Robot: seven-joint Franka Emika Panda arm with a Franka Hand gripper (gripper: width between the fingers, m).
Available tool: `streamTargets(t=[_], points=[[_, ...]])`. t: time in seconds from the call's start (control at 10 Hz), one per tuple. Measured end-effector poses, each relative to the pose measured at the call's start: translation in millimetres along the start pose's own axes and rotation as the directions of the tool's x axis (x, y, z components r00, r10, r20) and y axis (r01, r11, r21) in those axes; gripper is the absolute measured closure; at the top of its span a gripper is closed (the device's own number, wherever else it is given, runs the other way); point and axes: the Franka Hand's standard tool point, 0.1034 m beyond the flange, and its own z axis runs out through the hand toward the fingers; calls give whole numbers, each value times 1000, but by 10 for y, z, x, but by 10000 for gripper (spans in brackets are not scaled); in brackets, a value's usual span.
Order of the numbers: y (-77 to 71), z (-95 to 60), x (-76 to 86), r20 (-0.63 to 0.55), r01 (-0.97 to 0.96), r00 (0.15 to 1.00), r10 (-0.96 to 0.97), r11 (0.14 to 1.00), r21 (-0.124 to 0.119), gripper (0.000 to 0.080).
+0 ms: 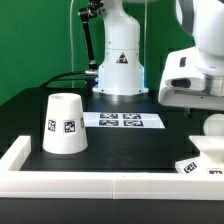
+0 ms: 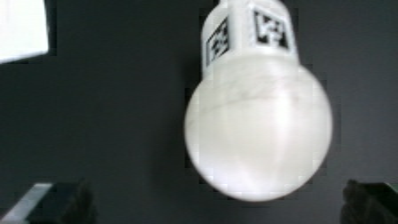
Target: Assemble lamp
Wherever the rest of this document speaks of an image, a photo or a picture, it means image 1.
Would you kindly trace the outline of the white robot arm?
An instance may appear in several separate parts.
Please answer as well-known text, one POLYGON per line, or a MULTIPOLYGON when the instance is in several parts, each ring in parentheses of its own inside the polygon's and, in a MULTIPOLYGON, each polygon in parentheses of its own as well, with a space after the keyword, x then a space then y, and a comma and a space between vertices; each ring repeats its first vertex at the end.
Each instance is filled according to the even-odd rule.
MULTIPOLYGON (((140 25, 124 12, 122 0, 103 3, 105 57, 93 92, 132 101, 148 93, 139 62, 140 25)), ((195 45, 168 55, 158 102, 224 111, 224 0, 175 0, 175 15, 195 45)))

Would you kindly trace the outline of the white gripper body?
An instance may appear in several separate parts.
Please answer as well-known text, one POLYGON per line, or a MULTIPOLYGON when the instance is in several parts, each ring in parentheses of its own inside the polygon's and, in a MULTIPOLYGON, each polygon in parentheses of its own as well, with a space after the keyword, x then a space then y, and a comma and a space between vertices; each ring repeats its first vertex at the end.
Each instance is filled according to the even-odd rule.
POLYGON ((158 102, 164 106, 224 111, 224 56, 196 48, 168 55, 158 102))

